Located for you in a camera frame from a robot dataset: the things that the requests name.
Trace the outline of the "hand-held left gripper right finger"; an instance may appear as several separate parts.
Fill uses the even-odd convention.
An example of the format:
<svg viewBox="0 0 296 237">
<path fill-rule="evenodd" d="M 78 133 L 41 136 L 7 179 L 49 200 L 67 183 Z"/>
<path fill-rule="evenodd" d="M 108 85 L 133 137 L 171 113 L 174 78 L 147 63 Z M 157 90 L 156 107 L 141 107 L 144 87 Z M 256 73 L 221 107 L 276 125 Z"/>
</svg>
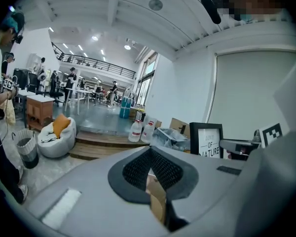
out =
<svg viewBox="0 0 296 237">
<path fill-rule="evenodd" d="M 196 187 L 199 174 L 194 166 L 152 146 L 150 148 L 151 169 L 165 191 L 165 222 L 169 231 L 174 232 L 188 221 L 180 218 L 173 201 L 189 197 Z"/>
</svg>

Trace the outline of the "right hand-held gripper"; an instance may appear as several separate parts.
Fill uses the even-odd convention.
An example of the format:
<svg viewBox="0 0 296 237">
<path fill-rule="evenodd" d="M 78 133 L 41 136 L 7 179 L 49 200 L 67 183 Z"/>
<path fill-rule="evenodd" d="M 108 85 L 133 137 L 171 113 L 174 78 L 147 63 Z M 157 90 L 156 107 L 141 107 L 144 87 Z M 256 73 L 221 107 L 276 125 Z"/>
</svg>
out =
<svg viewBox="0 0 296 237">
<path fill-rule="evenodd" d="M 221 139 L 219 146 L 230 151 L 232 159 L 247 160 L 252 151 L 265 148 L 282 136 L 281 125 L 276 123 L 257 129 L 252 140 Z"/>
</svg>

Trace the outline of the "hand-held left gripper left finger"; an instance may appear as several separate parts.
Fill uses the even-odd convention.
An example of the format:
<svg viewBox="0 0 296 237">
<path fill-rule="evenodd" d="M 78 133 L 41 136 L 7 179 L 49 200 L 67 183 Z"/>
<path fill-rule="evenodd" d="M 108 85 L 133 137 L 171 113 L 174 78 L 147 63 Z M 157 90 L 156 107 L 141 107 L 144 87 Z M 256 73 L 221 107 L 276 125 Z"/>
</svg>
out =
<svg viewBox="0 0 296 237">
<path fill-rule="evenodd" d="M 148 173 L 151 169 L 150 147 L 131 154 L 118 161 L 108 172 L 112 190 L 123 200 L 135 204 L 150 204 L 146 193 Z"/>
</svg>

